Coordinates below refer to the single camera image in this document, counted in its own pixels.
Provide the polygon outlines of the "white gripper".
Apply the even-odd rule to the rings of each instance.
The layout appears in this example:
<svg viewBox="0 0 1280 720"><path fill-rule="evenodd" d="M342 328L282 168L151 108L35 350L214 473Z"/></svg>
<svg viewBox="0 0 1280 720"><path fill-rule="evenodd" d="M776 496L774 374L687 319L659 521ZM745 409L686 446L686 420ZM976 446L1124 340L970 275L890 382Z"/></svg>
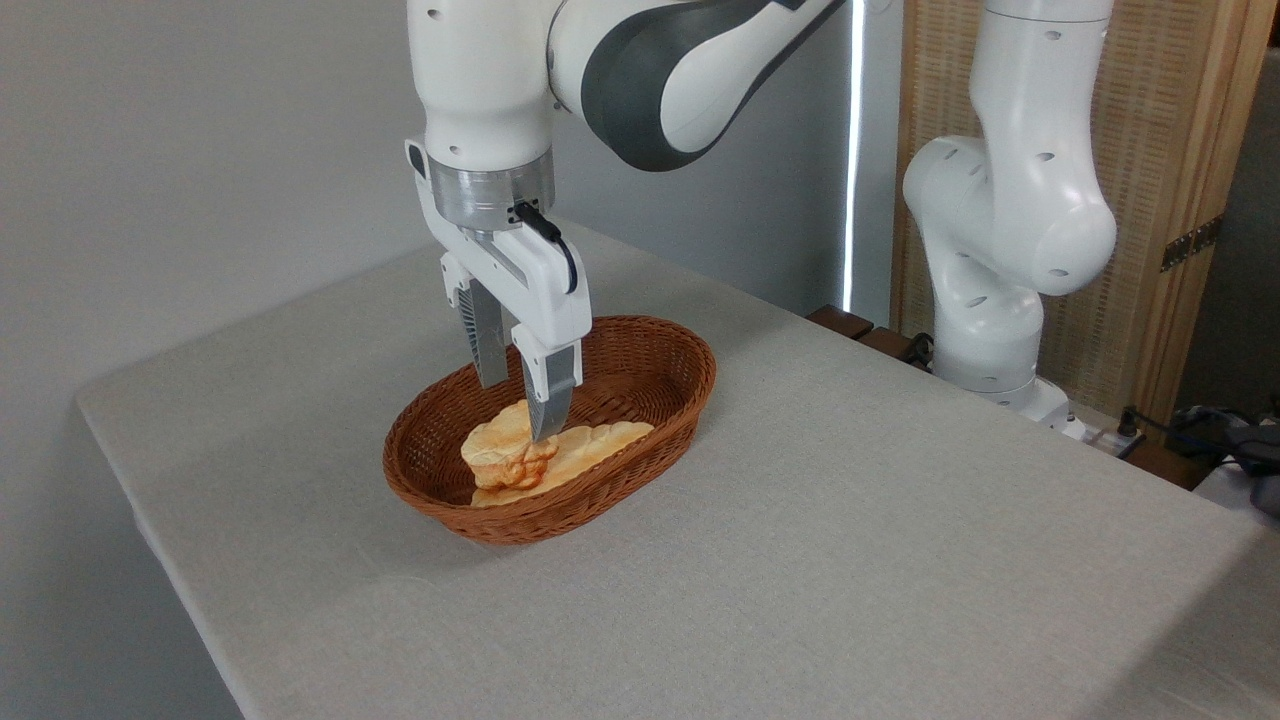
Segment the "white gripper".
<svg viewBox="0 0 1280 720"><path fill-rule="evenodd" d="M426 177L429 156L421 140L406 140L404 151L413 164L428 228L480 281L466 281L460 290L460 316L481 387L509 377L506 307L521 324L512 329L512 338L522 361L531 442L561 433L573 389L582 383L581 338L593 323L585 270L577 269L579 282L571 293L564 254L529 225L475 231L447 220Z"/></svg>

